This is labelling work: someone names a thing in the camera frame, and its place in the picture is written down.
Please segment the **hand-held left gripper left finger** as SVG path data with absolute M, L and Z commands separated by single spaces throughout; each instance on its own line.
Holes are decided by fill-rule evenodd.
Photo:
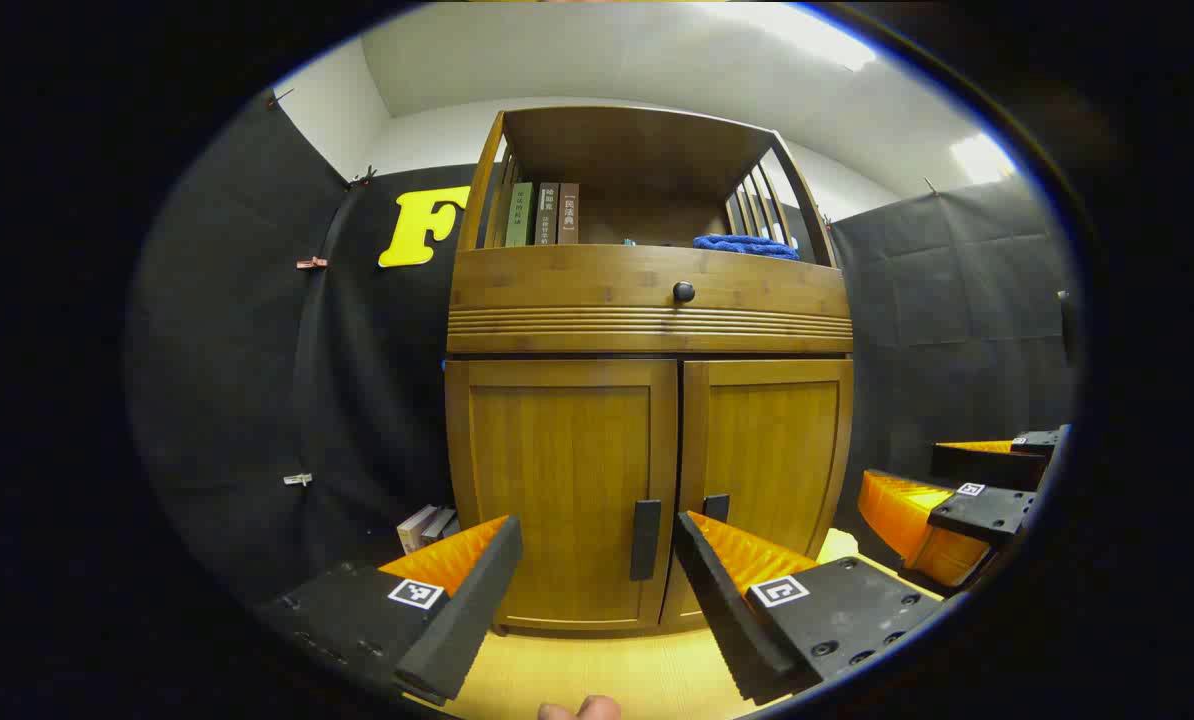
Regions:
M 513 515 L 382 566 L 341 562 L 256 607 L 319 665 L 374 694 L 455 700 L 523 553 Z

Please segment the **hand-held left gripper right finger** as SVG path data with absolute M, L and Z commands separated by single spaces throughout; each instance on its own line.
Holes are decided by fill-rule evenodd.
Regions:
M 817 562 L 698 512 L 673 550 L 740 696 L 757 704 L 890 656 L 943 602 L 861 556 Z

